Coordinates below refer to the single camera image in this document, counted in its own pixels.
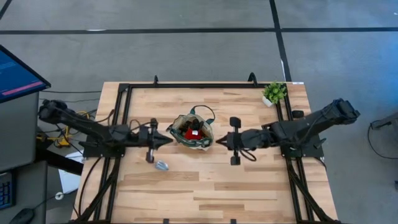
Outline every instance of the wooden tabletop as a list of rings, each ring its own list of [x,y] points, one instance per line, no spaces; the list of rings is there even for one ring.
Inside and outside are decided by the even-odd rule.
[[[107,117],[114,108],[118,85],[118,82],[104,83],[96,119]],[[309,114],[305,86],[293,83],[287,86],[292,109]],[[133,89],[128,118],[129,121],[138,119],[141,123],[156,118],[159,132],[171,136],[165,130],[178,115],[189,113],[195,105],[207,105],[216,115],[212,127],[218,139],[232,131],[229,126],[232,116],[241,118],[240,131],[261,129],[262,124],[277,121],[275,107],[264,105],[261,96],[258,88]],[[282,110],[287,118],[283,104]],[[205,119],[211,117],[206,108],[198,108],[197,114]],[[119,114],[119,123],[122,115],[123,110]],[[162,223],[163,218],[169,218],[171,223],[229,223],[233,218],[238,223],[295,222],[285,159],[278,147],[254,151],[257,162],[242,157],[240,166],[231,166],[232,152],[223,146],[214,144],[205,152],[173,142],[154,154],[155,161],[163,160],[169,165],[170,170],[166,172],[148,164],[146,152],[147,148],[126,149],[118,176],[113,223]],[[95,160],[85,161],[76,207],[83,181]],[[310,193],[326,214],[337,219],[325,168],[312,158],[303,158],[303,163]],[[82,210],[98,192],[102,169],[103,159],[88,179]],[[297,192],[302,216],[306,219],[303,197],[299,190]],[[102,218],[107,203],[108,195],[104,197]]]

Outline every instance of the red object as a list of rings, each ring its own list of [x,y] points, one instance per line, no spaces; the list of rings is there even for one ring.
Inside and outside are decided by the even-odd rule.
[[[201,140],[201,130],[194,131],[191,128],[188,128],[188,131],[185,133],[184,138],[188,140]]]

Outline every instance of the monitor screen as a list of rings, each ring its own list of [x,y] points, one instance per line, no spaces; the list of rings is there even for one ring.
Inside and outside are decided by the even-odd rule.
[[[0,46],[0,103],[48,87],[49,82]]]

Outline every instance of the white paper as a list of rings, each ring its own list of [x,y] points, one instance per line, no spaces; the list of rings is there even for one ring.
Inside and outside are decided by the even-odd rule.
[[[79,152],[74,152],[66,156],[66,158],[73,159],[74,161],[83,163],[83,156]],[[64,194],[72,192],[79,188],[80,176],[68,173],[64,170],[58,170],[60,173],[62,191]]]

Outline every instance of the fabric bag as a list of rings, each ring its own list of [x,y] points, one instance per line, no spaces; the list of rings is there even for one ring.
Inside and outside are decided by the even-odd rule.
[[[195,108],[197,107],[206,107],[213,113],[213,119],[204,120],[201,116],[195,113]],[[201,131],[204,135],[204,138],[201,140],[192,140],[192,139],[185,139],[181,133],[180,128],[187,123],[187,121],[193,121],[194,119],[199,120],[199,122],[203,121],[203,126],[201,127]],[[187,115],[180,115],[176,120],[174,120],[173,124],[171,124],[167,131],[170,131],[170,134],[175,138],[178,143],[183,144],[184,146],[190,147],[192,149],[202,149],[207,151],[207,149],[211,146],[214,140],[213,130],[210,126],[212,122],[216,119],[216,116],[213,110],[206,106],[206,105],[198,105],[194,106],[190,113]]]

